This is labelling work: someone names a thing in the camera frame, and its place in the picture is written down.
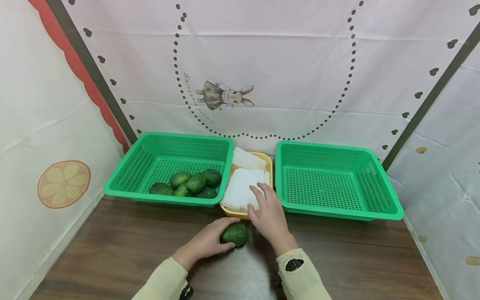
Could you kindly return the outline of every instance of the yellow tray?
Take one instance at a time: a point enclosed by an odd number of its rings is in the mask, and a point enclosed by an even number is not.
[[[263,158],[267,162],[267,166],[265,168],[265,171],[268,171],[270,173],[270,186],[273,187],[273,163],[272,163],[272,159],[267,154],[264,154],[264,153],[259,153],[259,152],[250,152],[250,153],[252,153],[252,154],[254,154],[254,155],[256,155],[260,158]],[[232,164],[232,167],[230,168],[230,175],[228,177],[229,179],[232,177],[233,172],[238,168],[239,167]],[[228,210],[226,207],[224,207],[222,204],[220,204],[220,207],[223,209],[223,211],[225,212],[225,214],[227,216],[234,216],[234,217],[237,217],[237,218],[240,218],[240,219],[243,219],[243,220],[250,220],[247,213],[232,212],[231,210]]]

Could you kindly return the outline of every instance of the green vegetable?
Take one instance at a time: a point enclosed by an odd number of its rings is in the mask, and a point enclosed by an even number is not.
[[[204,176],[207,179],[207,187],[217,188],[222,182],[222,174],[216,170],[208,169],[204,171]]]
[[[181,183],[179,187],[173,192],[174,196],[179,196],[179,197],[191,197],[193,196],[192,193],[188,190],[187,188],[187,183]]]
[[[197,173],[190,177],[187,182],[187,187],[192,193],[198,194],[204,190],[206,184],[207,180],[205,176],[202,173]]]
[[[178,172],[172,175],[170,178],[170,185],[173,189],[179,187],[182,183],[187,182],[191,175],[187,171]]]
[[[236,247],[243,246],[247,241],[247,229],[242,223],[230,224],[227,229],[222,232],[220,242],[222,244],[234,242]]]
[[[150,187],[150,194],[172,195],[173,188],[168,184],[156,182]]]
[[[213,199],[216,197],[215,189],[206,188],[198,193],[197,198]]]

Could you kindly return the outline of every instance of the beige sleeve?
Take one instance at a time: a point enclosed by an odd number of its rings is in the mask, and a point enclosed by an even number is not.
[[[179,300],[188,272],[173,258],[164,260],[132,300]]]
[[[285,267],[292,259],[301,259],[303,264],[297,270],[287,272]],[[283,291],[288,300],[332,300],[315,266],[302,249],[298,248],[282,254],[276,261]]]

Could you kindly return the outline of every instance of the dotted line pattern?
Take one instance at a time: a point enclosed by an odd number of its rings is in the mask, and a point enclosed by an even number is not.
[[[480,10],[480,4],[477,4],[477,5],[472,6],[468,10],[468,13],[470,14],[470,16],[473,17],[474,15],[476,15],[478,13],[479,10]],[[448,49],[453,49],[453,48],[455,48],[455,45],[457,43],[458,43],[458,39],[454,38],[453,40],[451,40],[447,43],[447,48]],[[439,68],[433,68],[430,71],[428,71],[428,73],[430,74],[430,76],[436,76],[437,73],[439,72],[439,70],[440,70]],[[420,99],[422,96],[423,96],[423,92],[417,92],[417,93],[414,94],[414,97],[416,99]],[[410,113],[408,111],[402,113],[402,117],[405,118],[405,119],[408,118],[409,115],[410,115]],[[398,133],[398,129],[393,129],[391,131],[391,133],[393,135],[396,135]],[[384,150],[388,149],[388,145],[383,145],[382,149],[384,149]]]
[[[70,5],[75,5],[75,0],[69,0],[68,3],[69,3]],[[87,37],[91,37],[92,34],[93,34],[92,31],[91,31],[90,29],[88,29],[88,28],[84,28],[83,31],[85,32],[85,35],[86,35]],[[101,56],[101,55],[98,55],[97,58],[98,58],[98,61],[99,61],[101,64],[104,64],[104,63],[107,61],[107,59],[104,58],[104,57]],[[109,81],[110,81],[110,84],[111,84],[111,85],[117,85],[117,81],[116,81],[116,80],[110,78]],[[126,101],[125,99],[123,99],[123,98],[120,98],[120,102],[121,102],[122,104],[127,103],[127,101]],[[128,115],[128,116],[129,116],[130,120],[135,119],[135,116],[133,116],[133,115]],[[141,134],[141,133],[142,133],[142,131],[141,131],[140,129],[137,129],[136,131],[137,131],[138,134]]]
[[[363,6],[364,4],[364,1],[360,1],[358,6],[361,7]],[[175,7],[177,8],[177,10],[180,10],[180,5],[177,3],[175,4]],[[353,16],[357,13],[357,10],[352,10],[351,12],[351,16],[347,19],[347,23],[350,24],[352,21],[353,21]],[[183,23],[185,22],[185,18],[187,17],[187,14],[186,13],[182,13],[181,17],[180,17],[180,21]],[[181,23],[177,26],[178,28],[178,31],[180,32],[182,30],[182,26],[181,26]],[[338,104],[335,106],[335,109],[338,109],[339,106],[340,106],[340,103],[343,102],[344,100],[344,97],[346,95],[346,92],[348,91],[348,85],[351,83],[351,78],[353,76],[353,70],[355,69],[355,66],[354,66],[354,62],[356,61],[355,59],[355,54],[357,53],[357,51],[355,50],[356,46],[357,46],[357,42],[355,41],[355,34],[353,33],[353,30],[355,29],[355,26],[354,25],[350,25],[349,27],[349,30],[351,32],[351,35],[350,35],[350,38],[352,39],[352,59],[351,59],[351,63],[352,65],[350,66],[350,72],[348,74],[348,80],[345,82],[345,88],[343,89],[343,92],[341,94],[341,98],[338,100]],[[179,72],[178,72],[178,57],[177,57],[177,53],[178,53],[178,50],[177,50],[177,46],[179,44],[178,42],[178,38],[180,37],[180,34],[179,32],[177,32],[175,34],[175,41],[173,42],[173,44],[175,45],[174,49],[173,49],[173,53],[174,53],[174,56],[173,56],[173,60],[174,60],[174,64],[173,66],[175,67],[175,75],[179,75]],[[180,93],[181,94],[184,94],[185,92],[183,91],[182,89],[182,85],[179,84],[179,88],[180,88]],[[322,122],[320,123],[320,125],[314,129],[312,129],[310,132],[302,135],[302,136],[297,136],[296,138],[286,138],[286,137],[281,137],[280,135],[276,135],[276,134],[270,134],[270,135],[265,135],[265,136],[255,136],[255,135],[252,135],[252,134],[249,134],[249,133],[244,133],[242,132],[241,134],[234,134],[234,135],[226,135],[226,134],[222,134],[221,132],[217,132],[211,128],[209,128],[207,125],[205,125],[205,122],[202,121],[201,118],[198,117],[198,115],[195,114],[195,111],[193,110],[193,108],[191,106],[188,106],[188,109],[190,110],[190,112],[193,114],[193,116],[206,128],[208,129],[210,132],[212,132],[213,134],[218,134],[218,136],[224,136],[224,137],[228,137],[228,138],[235,138],[235,137],[240,137],[240,136],[249,136],[250,138],[252,139],[260,139],[260,140],[263,140],[263,139],[267,139],[267,138],[277,138],[279,140],[287,140],[287,141],[290,141],[290,140],[300,140],[302,138],[305,138],[306,136],[309,136],[311,135],[312,133],[315,133],[315,131],[319,130],[321,127],[323,127],[323,125],[325,123],[328,122],[328,120],[332,117],[333,114],[335,114],[336,110],[332,110],[331,114],[328,115],[328,117]]]

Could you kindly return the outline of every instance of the child's hand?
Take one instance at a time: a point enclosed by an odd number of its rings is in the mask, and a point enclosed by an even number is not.
[[[256,187],[250,186],[260,207],[260,214],[257,216],[253,206],[248,204],[248,216],[253,225],[272,244],[277,256],[298,248],[295,238],[288,230],[285,213],[275,191],[264,183],[257,185],[264,191],[265,196]]]
[[[172,258],[185,270],[189,271],[199,259],[213,256],[235,248],[235,243],[220,244],[220,235],[232,223],[240,222],[239,218],[224,217],[213,221],[202,229],[187,244],[180,247]]]

